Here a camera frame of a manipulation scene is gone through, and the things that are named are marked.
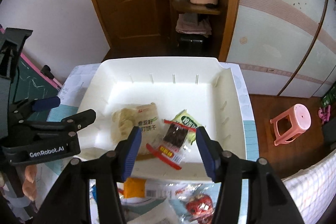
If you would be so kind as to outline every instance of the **packaged snack bar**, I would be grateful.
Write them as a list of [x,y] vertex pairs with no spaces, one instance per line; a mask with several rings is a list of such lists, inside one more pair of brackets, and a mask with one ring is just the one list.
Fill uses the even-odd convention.
[[[199,122],[197,122],[191,115],[187,113],[187,110],[181,111],[179,114],[175,116],[174,119],[172,119],[174,122],[178,122],[188,128],[198,128],[202,126]],[[187,135],[187,140],[190,144],[193,144],[193,142],[196,140],[196,131],[189,131]]]
[[189,131],[195,132],[196,129],[174,121],[164,120],[164,122],[169,125],[166,135],[163,138],[156,138],[152,143],[147,143],[146,147],[155,157],[172,168],[180,170],[182,168],[180,163],[189,150],[186,137]]

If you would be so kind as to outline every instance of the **plaid fabric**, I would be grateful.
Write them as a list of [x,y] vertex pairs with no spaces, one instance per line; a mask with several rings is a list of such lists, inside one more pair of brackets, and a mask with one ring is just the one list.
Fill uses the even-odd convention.
[[336,193],[336,150],[283,180],[306,224],[315,224]]

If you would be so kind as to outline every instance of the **blue gripper pad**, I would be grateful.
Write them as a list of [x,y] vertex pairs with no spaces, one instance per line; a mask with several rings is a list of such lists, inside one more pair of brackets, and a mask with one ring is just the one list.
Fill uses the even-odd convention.
[[34,102],[32,109],[35,112],[41,112],[44,110],[49,110],[49,109],[58,107],[60,103],[61,103],[61,99],[58,98],[57,96],[46,98],[46,99],[39,99]]
[[218,171],[221,166],[221,158],[214,145],[214,141],[209,138],[204,127],[198,127],[196,129],[196,143],[207,176],[210,177],[213,182],[218,182]]
[[141,129],[133,127],[127,141],[125,142],[118,158],[121,170],[121,180],[124,182],[132,173],[135,159],[141,144]]

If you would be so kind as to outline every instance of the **white storage box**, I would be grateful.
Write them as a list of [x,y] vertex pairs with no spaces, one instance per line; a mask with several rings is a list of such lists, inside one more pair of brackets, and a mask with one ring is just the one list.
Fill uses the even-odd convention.
[[[78,112],[92,108],[96,121],[78,132],[82,153],[91,160],[117,145],[111,139],[112,114],[121,108],[156,103],[160,119],[173,119],[183,109],[201,123],[224,150],[246,158],[238,96],[230,69],[216,58],[142,57],[103,62],[93,77]],[[101,148],[90,156],[86,148]],[[174,181],[211,182],[196,142],[182,169],[159,159],[136,161],[132,176]]]

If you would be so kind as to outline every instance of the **wooden floor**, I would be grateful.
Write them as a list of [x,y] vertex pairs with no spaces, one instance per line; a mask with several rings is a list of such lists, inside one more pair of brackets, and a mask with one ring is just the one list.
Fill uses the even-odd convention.
[[[320,98],[292,98],[250,95],[257,128],[259,154],[266,158],[281,178],[293,175],[322,160],[330,151],[323,145],[321,119],[318,116]],[[289,144],[274,145],[275,135],[270,119],[295,104],[305,105],[311,116],[311,126]],[[279,132],[286,124],[279,124]]]

